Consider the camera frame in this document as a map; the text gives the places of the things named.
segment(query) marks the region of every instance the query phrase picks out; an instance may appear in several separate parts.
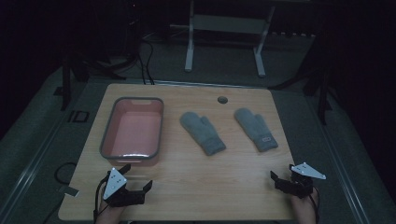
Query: dark background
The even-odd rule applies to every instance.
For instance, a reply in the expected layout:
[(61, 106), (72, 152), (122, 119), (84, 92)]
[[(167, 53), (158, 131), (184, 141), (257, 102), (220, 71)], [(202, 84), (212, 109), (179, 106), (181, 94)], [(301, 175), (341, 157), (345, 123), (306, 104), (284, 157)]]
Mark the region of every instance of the dark background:
[[(169, 32), (169, 23), (188, 24), (189, 1), (143, 2), (2, 1), (0, 136), (19, 117), (48, 75), (61, 66), (66, 50), (80, 49), (95, 60), (105, 61), (112, 54), (128, 53), (118, 43), (125, 41), (124, 27), (129, 20), (141, 18), (147, 27), (164, 37)], [(226, 14), (244, 8), (242, 15), (260, 15), (260, 11), (249, 10), (248, 3), (235, 10), (237, 1), (226, 2), (229, 4), (228, 10), (224, 10)], [(132, 3), (138, 7), (128, 13), (125, 8)], [(203, 0), (200, 6), (219, 10), (213, 3)], [(284, 2), (277, 3), (271, 25), (271, 32), (317, 36), (315, 49), (305, 62), (327, 66), (323, 61), (331, 61), (331, 86), (394, 201), (395, 12), (396, 6), (390, 0)], [(136, 38), (138, 34), (131, 32), (128, 36)]]

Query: pink bin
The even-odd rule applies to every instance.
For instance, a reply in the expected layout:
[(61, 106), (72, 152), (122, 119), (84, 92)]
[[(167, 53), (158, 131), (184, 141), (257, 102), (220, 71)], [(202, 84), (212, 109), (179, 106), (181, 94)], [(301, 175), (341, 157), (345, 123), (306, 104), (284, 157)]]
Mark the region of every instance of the pink bin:
[(114, 104), (100, 152), (114, 166), (155, 165), (162, 126), (161, 99), (122, 97)]

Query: mitten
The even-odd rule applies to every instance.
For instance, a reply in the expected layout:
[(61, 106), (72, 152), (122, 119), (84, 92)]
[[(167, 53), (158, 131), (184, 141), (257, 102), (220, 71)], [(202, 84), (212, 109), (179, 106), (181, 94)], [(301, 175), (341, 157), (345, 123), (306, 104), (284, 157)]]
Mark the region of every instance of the mitten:
[(199, 118), (193, 112), (186, 112), (181, 116), (180, 123), (207, 156), (214, 155), (226, 148), (207, 117)]
[(240, 108), (235, 111), (234, 116), (260, 152), (277, 147), (262, 115), (253, 115), (247, 108)]

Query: wooden table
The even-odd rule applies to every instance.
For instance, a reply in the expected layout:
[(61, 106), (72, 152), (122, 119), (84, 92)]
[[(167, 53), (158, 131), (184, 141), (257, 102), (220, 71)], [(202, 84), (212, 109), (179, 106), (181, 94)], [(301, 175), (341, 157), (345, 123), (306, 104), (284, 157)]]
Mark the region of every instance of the wooden table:
[[(132, 167), (127, 189), (141, 189), (153, 180), (143, 205), (129, 206), (125, 220), (265, 220), (293, 219), (288, 195), (274, 188), (270, 171), (288, 179), (293, 163), (271, 92), (259, 89), (111, 84), (106, 90), (70, 187), (59, 211), (64, 220), (92, 220), (99, 181), (111, 169), (100, 153), (102, 137), (114, 102), (121, 96), (159, 97), (164, 102), (159, 162)], [(218, 102), (228, 98), (227, 104)], [(233, 117), (247, 107), (265, 117), (279, 144), (260, 153)], [(227, 149), (211, 157), (179, 123), (187, 111), (207, 116)]]

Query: gray mitten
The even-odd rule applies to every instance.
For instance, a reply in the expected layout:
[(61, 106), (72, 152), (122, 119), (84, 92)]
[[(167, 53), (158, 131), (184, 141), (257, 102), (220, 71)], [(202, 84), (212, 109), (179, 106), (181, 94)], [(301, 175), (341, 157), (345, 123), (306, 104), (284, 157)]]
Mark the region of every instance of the gray mitten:
[(204, 149), (206, 155), (211, 156), (225, 149), (215, 127), (206, 117), (199, 118), (193, 112), (186, 112), (181, 116), (180, 123), (195, 142)]
[(235, 111), (235, 118), (260, 152), (277, 147), (277, 142), (265, 124), (262, 115), (253, 115), (247, 108)]

